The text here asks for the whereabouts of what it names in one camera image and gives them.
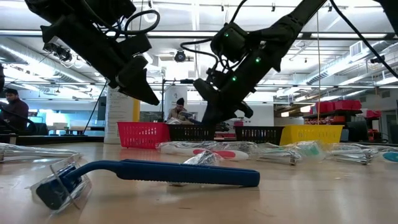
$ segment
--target jacket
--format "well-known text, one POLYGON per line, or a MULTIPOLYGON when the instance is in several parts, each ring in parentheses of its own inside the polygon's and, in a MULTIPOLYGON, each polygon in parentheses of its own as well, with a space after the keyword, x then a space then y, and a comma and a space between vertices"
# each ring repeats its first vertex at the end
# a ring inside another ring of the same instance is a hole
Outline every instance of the jacket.
POLYGON ((191 121, 189 121, 186 117, 179 115, 179 112, 177 112, 176 108, 173 108, 169 111, 169 116, 167 117, 167 121, 170 118, 176 118, 179 119, 181 121, 182 124, 192 124, 191 121))
MULTIPOLYGON (((21 115, 24 118, 28 117, 29 114, 29 107, 28 105, 20 99, 14 100, 13 102, 9 103, 8 105, 3 106, 3 108, 7 111, 12 113, 21 115)), ((6 119, 9 121, 9 124, 14 128, 25 131, 27 126, 27 121, 23 120, 13 114, 6 113, 4 111, 0 114, 1 119, 6 119)))

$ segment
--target black basket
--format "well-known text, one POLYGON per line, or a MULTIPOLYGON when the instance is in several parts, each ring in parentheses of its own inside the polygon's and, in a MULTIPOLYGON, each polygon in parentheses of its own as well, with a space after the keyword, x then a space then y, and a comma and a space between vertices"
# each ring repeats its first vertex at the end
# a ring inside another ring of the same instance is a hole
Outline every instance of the black basket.
POLYGON ((171 141, 214 141, 215 127, 192 124, 169 124, 171 141))
POLYGON ((284 127, 235 126, 236 140, 279 145, 284 127))

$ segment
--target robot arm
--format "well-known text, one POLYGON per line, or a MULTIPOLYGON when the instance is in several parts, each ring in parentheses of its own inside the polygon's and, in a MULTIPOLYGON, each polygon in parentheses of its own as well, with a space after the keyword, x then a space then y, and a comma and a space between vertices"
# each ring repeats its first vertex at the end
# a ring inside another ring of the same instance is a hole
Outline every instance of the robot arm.
MULTIPOLYGON (((279 19, 271 27, 250 33, 233 22, 225 24, 213 37, 211 50, 218 58, 224 56, 228 61, 238 62, 239 65, 235 71, 228 69, 226 73, 216 71, 213 69, 214 66, 207 71, 206 81, 198 79, 194 82, 193 85, 199 94, 208 102, 202 123, 215 125, 235 118, 237 110, 244 112, 245 117, 250 118, 253 111, 243 99, 250 92, 256 91, 254 87, 270 69, 280 71, 282 58, 289 51, 303 26, 326 2, 327 0, 303 0, 290 14, 279 19)), ((387 9, 386 14, 397 32, 398 16, 394 10, 398 8, 398 2, 396 0, 378 0, 378 2, 387 9)))
POLYGON ((158 105, 159 100, 146 81, 147 60, 139 56, 151 48, 146 32, 159 23, 159 13, 136 11, 129 0, 25 0, 29 9, 51 26, 41 26, 44 43, 56 38, 64 41, 97 71, 108 79, 111 88, 138 100, 158 105), (157 21, 145 30, 127 30, 129 23, 147 13, 157 15, 157 21), (121 18, 128 18, 121 30, 121 18), (114 32, 115 37, 108 37, 114 32), (117 42, 120 35, 126 40, 117 42))

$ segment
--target table surface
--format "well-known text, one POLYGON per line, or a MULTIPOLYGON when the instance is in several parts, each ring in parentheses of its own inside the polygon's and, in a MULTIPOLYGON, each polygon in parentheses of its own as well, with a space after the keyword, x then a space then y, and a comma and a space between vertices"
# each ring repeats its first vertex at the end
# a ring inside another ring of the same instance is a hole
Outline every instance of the table surface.
MULTIPOLYGON (((122 149, 102 143, 46 145, 99 159, 183 162, 186 157, 122 149)), ((81 210, 58 215, 34 204, 29 187, 45 177, 52 162, 0 165, 0 223, 396 223, 398 164, 324 161, 288 166, 224 161, 223 166, 256 169, 254 188, 220 185, 168 186, 164 182, 120 180, 112 172, 89 174, 92 191, 81 210)))

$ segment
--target yellow basket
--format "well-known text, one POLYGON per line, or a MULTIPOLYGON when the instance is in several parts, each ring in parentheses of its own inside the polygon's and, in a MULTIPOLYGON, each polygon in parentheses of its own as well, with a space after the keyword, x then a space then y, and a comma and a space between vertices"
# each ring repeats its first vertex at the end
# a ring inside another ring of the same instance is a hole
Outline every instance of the yellow basket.
POLYGON ((316 140, 339 143, 342 130, 343 125, 288 125, 282 131, 280 145, 316 140))

